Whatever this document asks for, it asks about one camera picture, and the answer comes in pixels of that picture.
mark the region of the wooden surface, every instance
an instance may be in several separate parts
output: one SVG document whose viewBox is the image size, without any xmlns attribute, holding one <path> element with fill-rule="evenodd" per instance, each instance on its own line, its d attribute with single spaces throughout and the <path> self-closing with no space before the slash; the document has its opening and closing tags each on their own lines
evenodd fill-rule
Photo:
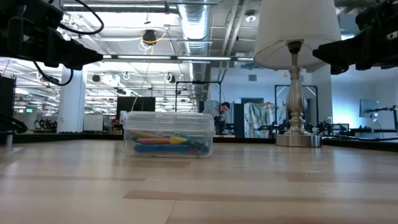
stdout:
<svg viewBox="0 0 398 224">
<path fill-rule="evenodd" d="M 209 159 L 124 158 L 121 141 L 0 153 L 0 223 L 398 223 L 398 154 L 216 144 Z"/>
</svg>

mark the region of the table lamp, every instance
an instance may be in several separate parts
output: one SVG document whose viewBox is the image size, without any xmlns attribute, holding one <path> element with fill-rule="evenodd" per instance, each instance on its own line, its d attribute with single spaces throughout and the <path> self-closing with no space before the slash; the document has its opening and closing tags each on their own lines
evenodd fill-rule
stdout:
<svg viewBox="0 0 398 224">
<path fill-rule="evenodd" d="M 307 107 L 300 69 L 322 63 L 312 55 L 321 44 L 341 39 L 333 0 L 266 0 L 261 4 L 254 62 L 290 72 L 287 109 L 290 129 L 276 136 L 278 146 L 320 147 L 321 137 L 306 132 Z"/>
</svg>

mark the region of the person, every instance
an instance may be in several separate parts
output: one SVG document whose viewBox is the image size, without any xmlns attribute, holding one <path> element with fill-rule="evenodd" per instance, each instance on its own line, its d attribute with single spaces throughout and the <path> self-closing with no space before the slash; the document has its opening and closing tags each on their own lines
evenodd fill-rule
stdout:
<svg viewBox="0 0 398 224">
<path fill-rule="evenodd" d="M 207 113 L 212 115 L 212 117 L 221 116 L 221 120 L 227 121 L 228 120 L 228 110 L 230 109 L 231 105 L 228 102 L 224 102 L 221 106 L 215 106 L 212 108 L 205 108 L 202 113 Z"/>
</svg>

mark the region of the lamp stand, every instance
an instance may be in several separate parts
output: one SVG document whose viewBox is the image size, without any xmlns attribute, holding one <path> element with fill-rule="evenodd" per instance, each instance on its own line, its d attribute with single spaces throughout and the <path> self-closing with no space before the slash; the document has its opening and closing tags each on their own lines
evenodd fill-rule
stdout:
<svg viewBox="0 0 398 224">
<path fill-rule="evenodd" d="M 286 105 L 292 119 L 290 120 L 290 129 L 286 133 L 276 136 L 277 146 L 320 147 L 322 144 L 321 136 L 306 132 L 305 121 L 302 119 L 303 112 L 307 109 L 307 99 L 300 81 L 300 67 L 297 66 L 301 44 L 301 41 L 288 43 L 289 51 L 292 54 L 292 68 L 289 70 L 290 90 Z"/>
</svg>

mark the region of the yellow marker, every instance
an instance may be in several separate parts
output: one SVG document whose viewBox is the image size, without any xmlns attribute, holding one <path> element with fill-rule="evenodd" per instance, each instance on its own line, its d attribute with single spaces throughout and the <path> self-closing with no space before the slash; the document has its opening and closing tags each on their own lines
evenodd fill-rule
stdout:
<svg viewBox="0 0 398 224">
<path fill-rule="evenodd" d="M 171 144 L 184 144 L 184 143 L 186 143 L 186 141 L 188 141 L 188 139 L 181 138 L 181 137 L 178 137 L 178 136 L 171 136 L 170 137 L 170 143 Z"/>
</svg>

